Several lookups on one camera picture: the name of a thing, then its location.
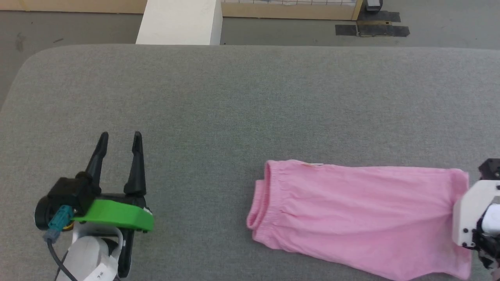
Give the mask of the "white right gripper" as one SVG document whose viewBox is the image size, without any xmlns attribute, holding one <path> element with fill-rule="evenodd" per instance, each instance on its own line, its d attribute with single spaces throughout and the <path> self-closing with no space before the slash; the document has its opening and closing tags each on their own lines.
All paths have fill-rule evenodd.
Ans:
<svg viewBox="0 0 500 281">
<path fill-rule="evenodd" d="M 499 269 L 499 181 L 479 180 L 455 203 L 452 240 L 477 251 L 483 266 Z"/>
</svg>

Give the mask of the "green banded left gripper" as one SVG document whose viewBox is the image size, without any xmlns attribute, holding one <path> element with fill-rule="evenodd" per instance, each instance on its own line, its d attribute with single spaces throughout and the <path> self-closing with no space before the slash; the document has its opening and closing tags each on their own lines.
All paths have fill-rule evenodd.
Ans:
<svg viewBox="0 0 500 281">
<path fill-rule="evenodd" d="M 100 186 L 102 162 L 109 134 L 103 132 L 86 167 L 92 184 Z M 73 276 L 76 279 L 125 279 L 132 267 L 136 232 L 149 233 L 155 220 L 145 203 L 145 162 L 142 134 L 134 133 L 132 165 L 124 193 L 106 194 L 86 215 L 75 217 L 73 228 Z"/>
</svg>

